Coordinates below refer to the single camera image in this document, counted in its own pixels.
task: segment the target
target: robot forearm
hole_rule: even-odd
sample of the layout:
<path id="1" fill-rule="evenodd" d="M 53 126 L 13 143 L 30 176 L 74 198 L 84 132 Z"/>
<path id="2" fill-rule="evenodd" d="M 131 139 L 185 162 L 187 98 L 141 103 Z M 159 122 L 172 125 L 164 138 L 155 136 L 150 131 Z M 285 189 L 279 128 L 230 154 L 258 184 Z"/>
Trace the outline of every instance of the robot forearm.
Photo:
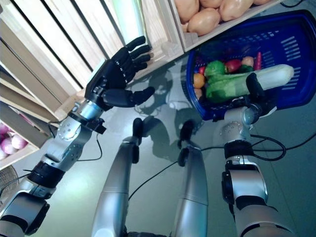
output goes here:
<path id="1" fill-rule="evenodd" d="M 102 114 L 102 110 L 89 101 L 84 101 L 74 110 L 61 122 L 56 137 L 41 161 L 2 206 L 0 236 L 16 237 L 18 233 L 30 235 L 41 225 L 49 209 L 45 200 L 52 196 L 57 184 L 79 159 L 91 137 L 92 130 L 82 123 L 99 121 Z"/>

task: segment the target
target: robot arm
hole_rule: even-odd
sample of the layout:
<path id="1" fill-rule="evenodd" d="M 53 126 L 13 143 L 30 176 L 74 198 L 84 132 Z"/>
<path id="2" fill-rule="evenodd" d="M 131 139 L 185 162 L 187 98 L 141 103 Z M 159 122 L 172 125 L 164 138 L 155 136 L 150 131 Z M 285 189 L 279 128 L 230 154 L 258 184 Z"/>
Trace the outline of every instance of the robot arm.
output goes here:
<path id="1" fill-rule="evenodd" d="M 85 100 L 75 106 L 60 123 L 56 137 L 46 154 L 32 172 L 24 178 L 0 209 L 0 236 L 23 237 L 37 231 L 46 213 L 49 199 L 66 171 L 80 158 L 93 131 L 106 130 L 100 118 L 113 106 L 134 107 L 145 102 L 153 93 L 152 87 L 132 93 L 125 90 L 135 74 L 147 67 L 150 48 L 141 46 L 139 37 L 105 61 L 86 87 Z"/>

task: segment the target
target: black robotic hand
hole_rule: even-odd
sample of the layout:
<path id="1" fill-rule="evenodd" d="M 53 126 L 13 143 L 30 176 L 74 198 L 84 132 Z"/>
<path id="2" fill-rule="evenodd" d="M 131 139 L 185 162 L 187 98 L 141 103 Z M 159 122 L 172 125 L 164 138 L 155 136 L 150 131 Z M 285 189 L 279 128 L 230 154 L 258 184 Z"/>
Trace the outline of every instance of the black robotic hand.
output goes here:
<path id="1" fill-rule="evenodd" d="M 150 55 L 144 36 L 134 39 L 121 48 L 110 60 L 107 60 L 86 87 L 85 98 L 97 104 L 104 111 L 116 107 L 134 107 L 142 104 L 153 95 L 155 89 L 148 87 L 143 91 L 125 90 L 135 74 L 147 68 Z"/>

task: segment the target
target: green vegetable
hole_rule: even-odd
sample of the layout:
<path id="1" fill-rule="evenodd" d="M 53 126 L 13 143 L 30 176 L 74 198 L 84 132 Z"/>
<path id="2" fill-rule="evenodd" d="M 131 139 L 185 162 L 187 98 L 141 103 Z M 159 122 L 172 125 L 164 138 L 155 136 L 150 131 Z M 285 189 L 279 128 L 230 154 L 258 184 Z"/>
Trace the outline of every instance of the green vegetable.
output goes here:
<path id="1" fill-rule="evenodd" d="M 248 65 L 242 65 L 238 71 L 238 73 L 250 73 L 253 72 L 253 67 Z"/>
<path id="2" fill-rule="evenodd" d="M 211 77 L 212 75 L 217 75 L 217 74 L 219 75 L 225 74 L 225 64 L 218 60 L 207 64 L 204 71 L 204 76 L 206 76 L 206 78 L 209 79 L 209 77 Z"/>
<path id="3" fill-rule="evenodd" d="M 249 94 L 246 79 L 250 73 L 210 76 L 206 97 L 213 103 L 221 103 Z M 287 84 L 294 75 L 294 69 L 289 65 L 280 64 L 255 73 L 262 88 L 268 90 Z"/>

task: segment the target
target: potato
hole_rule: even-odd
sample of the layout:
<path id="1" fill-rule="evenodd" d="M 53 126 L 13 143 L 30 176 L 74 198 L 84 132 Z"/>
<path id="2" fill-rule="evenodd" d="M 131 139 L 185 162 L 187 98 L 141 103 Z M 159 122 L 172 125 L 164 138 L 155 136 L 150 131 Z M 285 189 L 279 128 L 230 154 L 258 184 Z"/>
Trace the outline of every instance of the potato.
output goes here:
<path id="1" fill-rule="evenodd" d="M 182 28 L 182 31 L 185 33 L 185 32 L 188 32 L 188 23 L 182 25 L 181 24 L 181 28 Z"/>
<path id="2" fill-rule="evenodd" d="M 253 4 L 254 0 L 223 0 L 219 13 L 223 21 L 241 17 Z"/>
<path id="3" fill-rule="evenodd" d="M 214 8 L 206 8 L 195 14 L 189 21 L 188 32 L 198 36 L 210 33 L 221 20 L 220 14 Z"/>
<path id="4" fill-rule="evenodd" d="M 218 8 L 221 5 L 222 1 L 223 0 L 199 0 L 204 8 Z"/>
<path id="5" fill-rule="evenodd" d="M 187 23 L 198 12 L 198 0 L 174 0 L 181 24 Z"/>
<path id="6" fill-rule="evenodd" d="M 269 1 L 271 1 L 271 0 L 254 0 L 253 4 L 262 5 L 262 4 L 265 4 L 265 3 L 269 2 Z"/>
<path id="7" fill-rule="evenodd" d="M 194 88 L 194 93 L 196 94 L 197 99 L 201 98 L 202 96 L 202 90 Z"/>

